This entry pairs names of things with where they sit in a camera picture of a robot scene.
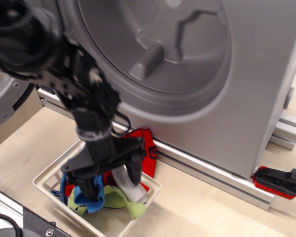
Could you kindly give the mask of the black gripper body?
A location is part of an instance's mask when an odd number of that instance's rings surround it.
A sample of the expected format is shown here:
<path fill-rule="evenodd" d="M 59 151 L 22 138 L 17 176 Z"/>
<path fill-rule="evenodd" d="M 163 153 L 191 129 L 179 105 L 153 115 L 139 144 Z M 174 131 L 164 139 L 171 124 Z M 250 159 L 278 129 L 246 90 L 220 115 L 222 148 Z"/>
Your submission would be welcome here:
<path fill-rule="evenodd" d="M 69 159 L 61 168 L 71 183 L 77 177 L 93 177 L 125 165 L 131 154 L 146 156 L 144 138 L 118 138 L 112 135 L 98 141 L 86 141 L 82 151 Z"/>

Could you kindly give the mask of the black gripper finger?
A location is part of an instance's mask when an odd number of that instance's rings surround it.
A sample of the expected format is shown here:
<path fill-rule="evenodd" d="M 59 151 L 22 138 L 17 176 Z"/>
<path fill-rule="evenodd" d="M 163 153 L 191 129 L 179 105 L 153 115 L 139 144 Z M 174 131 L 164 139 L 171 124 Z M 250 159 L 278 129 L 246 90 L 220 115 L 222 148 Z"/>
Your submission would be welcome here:
<path fill-rule="evenodd" d="M 97 176 L 77 177 L 76 182 L 80 189 L 80 194 L 77 195 L 77 200 L 99 200 L 96 178 Z"/>
<path fill-rule="evenodd" d="M 142 160 L 139 154 L 131 154 L 125 164 L 131 182 L 137 186 L 141 181 Z"/>

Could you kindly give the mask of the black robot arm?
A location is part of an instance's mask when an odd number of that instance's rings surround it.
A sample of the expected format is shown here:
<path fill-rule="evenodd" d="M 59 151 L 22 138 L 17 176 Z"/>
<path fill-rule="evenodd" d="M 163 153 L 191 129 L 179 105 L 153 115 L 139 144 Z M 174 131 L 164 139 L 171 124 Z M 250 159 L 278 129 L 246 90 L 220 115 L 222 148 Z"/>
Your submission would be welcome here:
<path fill-rule="evenodd" d="M 123 168 L 141 182 L 143 138 L 122 138 L 112 126 L 119 94 L 96 60 L 59 25 L 56 17 L 26 0 L 0 0 L 0 69 L 13 78 L 52 88 L 76 121 L 83 149 L 61 171 L 90 200 L 94 178 Z"/>

